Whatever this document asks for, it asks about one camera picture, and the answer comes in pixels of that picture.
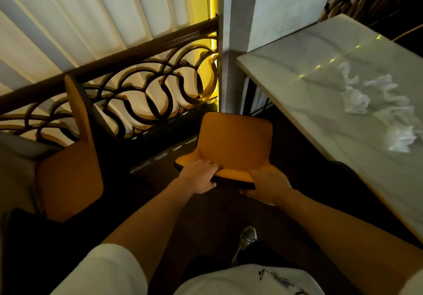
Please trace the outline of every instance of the black pants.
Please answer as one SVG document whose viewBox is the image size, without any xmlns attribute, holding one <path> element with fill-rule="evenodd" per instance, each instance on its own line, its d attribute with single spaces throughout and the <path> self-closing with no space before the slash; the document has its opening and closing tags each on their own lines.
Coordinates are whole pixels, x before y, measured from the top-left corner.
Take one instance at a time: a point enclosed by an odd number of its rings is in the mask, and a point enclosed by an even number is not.
<svg viewBox="0 0 423 295">
<path fill-rule="evenodd" d="M 263 242 L 257 241 L 240 251 L 236 257 L 238 266 L 257 264 L 270 267 L 299 268 L 298 265 L 286 260 L 278 253 L 271 250 Z M 181 284 L 200 275 L 227 269 L 222 263 L 211 256 L 200 256 L 190 262 L 181 280 Z"/>
</svg>

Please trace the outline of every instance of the wooden handrail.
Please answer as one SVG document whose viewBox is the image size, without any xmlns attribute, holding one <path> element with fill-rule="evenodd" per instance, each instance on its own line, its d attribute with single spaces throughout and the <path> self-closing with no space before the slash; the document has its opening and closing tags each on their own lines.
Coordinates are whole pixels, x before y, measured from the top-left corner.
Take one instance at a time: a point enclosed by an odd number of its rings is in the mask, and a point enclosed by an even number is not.
<svg viewBox="0 0 423 295">
<path fill-rule="evenodd" d="M 0 96 L 0 115 L 63 93 L 65 91 L 63 79 L 66 74 L 72 74 L 78 82 L 84 83 L 130 67 L 172 48 L 185 46 L 198 40 L 199 37 L 206 37 L 218 30 L 219 18 L 215 17 L 17 89 Z"/>
</svg>

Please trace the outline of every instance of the foot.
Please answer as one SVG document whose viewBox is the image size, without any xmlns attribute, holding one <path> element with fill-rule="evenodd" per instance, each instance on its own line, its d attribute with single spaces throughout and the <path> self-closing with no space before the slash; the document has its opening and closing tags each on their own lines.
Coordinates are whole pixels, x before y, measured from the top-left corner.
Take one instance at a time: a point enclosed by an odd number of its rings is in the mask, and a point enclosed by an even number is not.
<svg viewBox="0 0 423 295">
<path fill-rule="evenodd" d="M 236 257 L 238 256 L 239 251 L 243 251 L 248 245 L 257 241 L 257 232 L 253 226 L 247 226 L 241 233 L 239 237 L 239 247 L 235 253 L 235 256 L 232 259 L 231 267 L 237 266 Z"/>
</svg>

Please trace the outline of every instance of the table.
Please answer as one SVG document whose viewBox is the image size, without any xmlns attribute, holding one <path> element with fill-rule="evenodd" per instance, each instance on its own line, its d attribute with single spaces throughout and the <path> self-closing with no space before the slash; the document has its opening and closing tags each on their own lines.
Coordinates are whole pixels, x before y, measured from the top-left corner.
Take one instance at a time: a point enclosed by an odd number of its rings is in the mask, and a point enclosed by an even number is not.
<svg viewBox="0 0 423 295">
<path fill-rule="evenodd" d="M 410 153 L 387 150 L 386 126 L 372 114 L 385 104 L 378 89 L 369 89 L 369 113 L 344 111 L 345 82 L 337 66 L 345 61 L 349 77 L 358 75 L 360 84 L 392 74 L 399 84 L 395 91 L 410 99 L 423 120 L 423 59 L 345 15 L 237 58 L 241 69 L 327 159 L 354 170 L 423 242 L 423 143 L 416 139 Z"/>
</svg>

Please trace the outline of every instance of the orange upholstery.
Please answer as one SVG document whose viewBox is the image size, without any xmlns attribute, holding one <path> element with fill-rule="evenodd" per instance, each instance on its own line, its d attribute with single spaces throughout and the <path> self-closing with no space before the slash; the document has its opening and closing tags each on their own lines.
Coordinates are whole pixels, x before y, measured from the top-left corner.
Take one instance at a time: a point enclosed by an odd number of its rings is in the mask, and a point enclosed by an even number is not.
<svg viewBox="0 0 423 295">
<path fill-rule="evenodd" d="M 103 194 L 103 179 L 85 105 L 69 76 L 65 77 L 69 105 L 79 140 L 42 161 L 37 186 L 47 218 L 64 222 Z"/>
<path fill-rule="evenodd" d="M 264 119 L 209 112 L 204 115 L 197 147 L 175 163 L 181 166 L 195 159 L 223 165 L 216 176 L 252 183 L 248 170 L 273 167 L 269 163 L 272 124 Z"/>
</svg>

